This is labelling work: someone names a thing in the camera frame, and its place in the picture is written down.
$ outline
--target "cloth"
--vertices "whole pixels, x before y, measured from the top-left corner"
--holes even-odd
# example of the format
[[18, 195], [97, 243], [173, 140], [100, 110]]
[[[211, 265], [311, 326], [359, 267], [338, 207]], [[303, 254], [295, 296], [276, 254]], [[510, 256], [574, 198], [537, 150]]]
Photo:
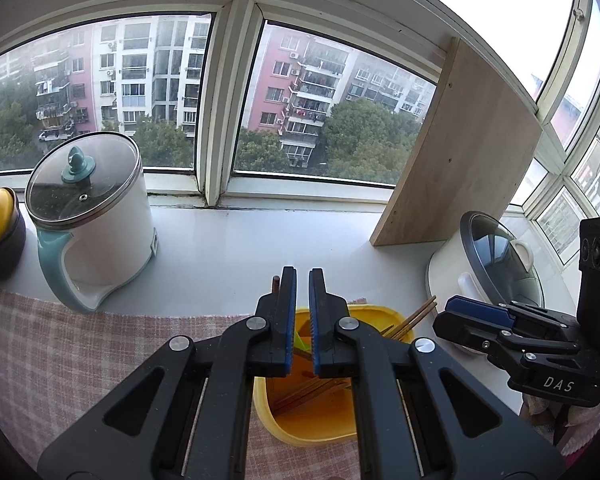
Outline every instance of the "cloth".
[[[553, 443], [555, 418], [562, 404], [527, 394], [523, 394], [522, 398], [534, 429]], [[593, 408], [571, 406], [567, 414], [566, 427], [568, 428], [566, 442], [561, 442], [558, 448], [567, 464], [571, 465], [600, 429], [600, 403]]]
[[[40, 454], [172, 336], [213, 337], [244, 316], [74, 314], [0, 290], [0, 428], [35, 468]], [[246, 477], [360, 478], [355, 440], [299, 448], [275, 439], [251, 410]]]

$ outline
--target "glass lid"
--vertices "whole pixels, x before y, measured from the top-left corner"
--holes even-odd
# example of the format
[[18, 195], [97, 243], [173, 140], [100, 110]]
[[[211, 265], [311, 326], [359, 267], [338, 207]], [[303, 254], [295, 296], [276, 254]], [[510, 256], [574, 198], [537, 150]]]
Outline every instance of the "glass lid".
[[77, 137], [49, 152], [33, 171], [26, 205], [39, 224], [66, 227], [121, 198], [138, 177], [138, 148], [115, 132]]
[[460, 225], [467, 258], [491, 303], [519, 301], [544, 308], [533, 253], [525, 242], [484, 213], [465, 213]]

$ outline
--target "plaid tablecloth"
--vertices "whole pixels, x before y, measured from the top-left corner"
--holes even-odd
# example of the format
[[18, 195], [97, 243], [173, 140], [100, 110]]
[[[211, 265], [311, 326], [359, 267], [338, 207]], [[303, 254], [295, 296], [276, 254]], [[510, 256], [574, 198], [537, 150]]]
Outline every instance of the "plaid tablecloth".
[[[174, 335], [219, 335], [241, 316], [73, 314], [0, 290], [0, 428], [35, 467], [56, 436]], [[247, 478], [360, 478], [355, 441], [298, 448], [275, 439], [252, 410]]]

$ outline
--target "teal lid knob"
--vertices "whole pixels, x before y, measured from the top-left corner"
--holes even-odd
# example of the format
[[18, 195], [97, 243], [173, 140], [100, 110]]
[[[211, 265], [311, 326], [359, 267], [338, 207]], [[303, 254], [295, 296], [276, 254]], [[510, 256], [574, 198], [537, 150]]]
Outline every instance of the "teal lid knob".
[[62, 170], [62, 181], [67, 184], [75, 184], [87, 178], [96, 169], [96, 161], [93, 157], [85, 155], [78, 146], [69, 151], [68, 164]]

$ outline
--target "black pot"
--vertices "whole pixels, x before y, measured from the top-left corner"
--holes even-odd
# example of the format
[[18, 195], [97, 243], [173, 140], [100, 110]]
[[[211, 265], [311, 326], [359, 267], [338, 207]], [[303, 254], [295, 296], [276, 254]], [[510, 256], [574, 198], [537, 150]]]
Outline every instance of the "black pot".
[[22, 256], [27, 237], [24, 218], [18, 207], [18, 197], [13, 189], [6, 189], [13, 196], [13, 212], [7, 230], [0, 238], [0, 280], [5, 280], [13, 274]]

